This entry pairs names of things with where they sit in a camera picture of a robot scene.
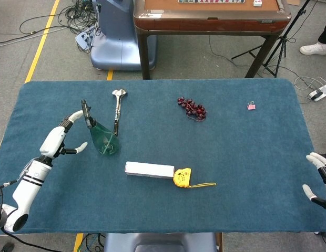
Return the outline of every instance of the table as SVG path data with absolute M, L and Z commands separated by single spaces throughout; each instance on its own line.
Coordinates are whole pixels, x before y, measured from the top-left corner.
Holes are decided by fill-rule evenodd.
M 119 152 L 100 155 L 84 120 L 77 120 L 65 146 L 88 146 L 54 160 L 22 233 L 326 231 L 326 211 L 301 187 L 309 184 L 325 196 L 305 159 L 313 146 L 295 90 L 284 79 L 29 82 L 3 138 L 0 183 L 39 156 L 49 131 L 79 110 L 81 99 L 111 129 L 111 92 L 121 87 L 128 96 L 121 105 Z M 176 101 L 182 95 L 205 106 L 204 122 L 186 117 Z M 249 101 L 255 110 L 247 110 Z M 217 186 L 178 188 L 171 180 L 127 176 L 126 161 L 191 167 L 191 184 Z M 4 203 L 15 204 L 14 189 L 4 190 Z
M 134 23 L 138 35 L 143 79 L 150 79 L 147 37 L 150 35 L 262 36 L 265 41 L 246 78 L 253 78 L 291 19 L 286 0 L 245 3 L 181 4 L 177 0 L 136 0 Z

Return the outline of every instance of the yellow tape measure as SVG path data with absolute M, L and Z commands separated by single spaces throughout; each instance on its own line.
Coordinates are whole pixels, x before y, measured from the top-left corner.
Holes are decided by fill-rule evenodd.
M 174 183 L 178 187 L 185 187 L 185 188 L 194 188 L 194 187 L 204 187 L 204 186 L 215 186 L 217 183 L 201 183 L 197 185 L 190 185 L 190 178 L 191 178 L 191 169 L 178 169 L 174 173 Z

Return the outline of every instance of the white sneaker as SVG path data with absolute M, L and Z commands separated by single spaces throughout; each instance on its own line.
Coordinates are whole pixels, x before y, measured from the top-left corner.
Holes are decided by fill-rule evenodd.
M 314 45 L 302 46 L 300 48 L 300 52 L 305 55 L 312 55 L 312 54 L 325 55 L 326 54 L 326 44 L 317 42 Z

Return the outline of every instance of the yellow floor line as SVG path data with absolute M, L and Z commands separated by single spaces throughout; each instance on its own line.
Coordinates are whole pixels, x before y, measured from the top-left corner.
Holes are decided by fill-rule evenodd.
M 51 14 L 50 14 L 50 17 L 48 18 L 48 21 L 47 21 L 47 24 L 46 24 L 45 28 L 49 28 L 51 26 L 52 21 L 53 21 L 53 17 L 54 17 L 54 16 L 51 16 L 51 15 L 54 15 L 56 13 L 56 9 L 58 7 L 59 1 L 60 0 L 55 0 L 52 11 L 51 11 Z M 45 40 L 46 40 L 46 37 L 47 37 L 48 30 L 49 29 L 44 30 L 44 33 L 42 35 L 42 39 L 40 40 L 37 52 L 35 54 L 35 57 L 34 57 L 34 59 L 32 61 L 31 66 L 30 66 L 30 70 L 28 71 L 28 74 L 26 76 L 25 83 L 31 81 L 31 79 L 32 79 L 32 75 L 33 75 L 33 72 L 35 71 L 35 68 L 36 68 L 40 53 L 43 50 L 43 46 L 44 46 L 44 43 L 45 43 Z
M 78 247 L 80 246 L 81 242 L 83 241 L 83 238 L 84 238 L 84 234 L 83 233 L 77 234 L 77 237 L 75 238 L 73 252 L 77 252 Z
M 108 71 L 107 80 L 113 79 L 113 70 Z

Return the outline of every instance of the robotic arm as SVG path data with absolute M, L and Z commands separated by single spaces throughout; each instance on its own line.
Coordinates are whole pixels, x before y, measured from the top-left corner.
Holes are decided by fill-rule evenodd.
M 0 228 L 7 232 L 20 230 L 28 219 L 31 204 L 38 191 L 43 185 L 45 178 L 52 169 L 52 160 L 60 154 L 77 154 L 84 150 L 87 142 L 75 149 L 65 149 L 64 139 L 73 123 L 83 115 L 83 111 L 77 111 L 65 118 L 58 127 L 55 127 L 48 134 L 44 143 L 40 147 L 40 157 L 32 159 L 22 170 L 19 178 L 3 185 L 0 185 Z M 19 184 L 12 197 L 17 203 L 17 207 L 3 204 L 3 191 L 15 182 Z
M 313 163 L 318 172 L 320 173 L 322 180 L 324 182 L 325 185 L 325 189 L 326 189 L 326 158 L 317 154 L 317 153 L 310 153 L 310 155 L 307 155 L 307 160 L 310 161 L 311 163 Z M 326 209 L 326 200 L 317 197 L 312 190 L 310 189 L 310 187 L 308 185 L 303 185 L 302 186 L 304 193 L 306 194 L 306 196 L 308 197 L 309 200 L 311 200 L 312 202 L 322 206 L 324 209 Z

